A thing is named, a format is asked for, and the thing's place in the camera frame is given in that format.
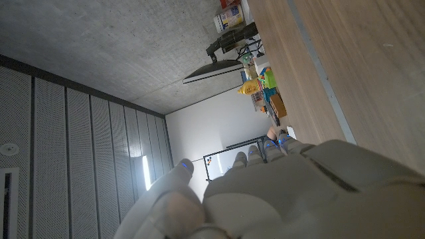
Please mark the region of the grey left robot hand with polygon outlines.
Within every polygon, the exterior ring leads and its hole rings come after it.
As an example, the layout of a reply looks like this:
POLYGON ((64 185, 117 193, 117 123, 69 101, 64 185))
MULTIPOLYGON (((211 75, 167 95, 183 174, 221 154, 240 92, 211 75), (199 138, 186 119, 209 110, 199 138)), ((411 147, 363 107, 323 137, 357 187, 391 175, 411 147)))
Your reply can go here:
POLYGON ((116 238, 423 238, 424 176, 340 140, 286 132, 236 155, 199 198, 181 160, 132 206, 116 238))

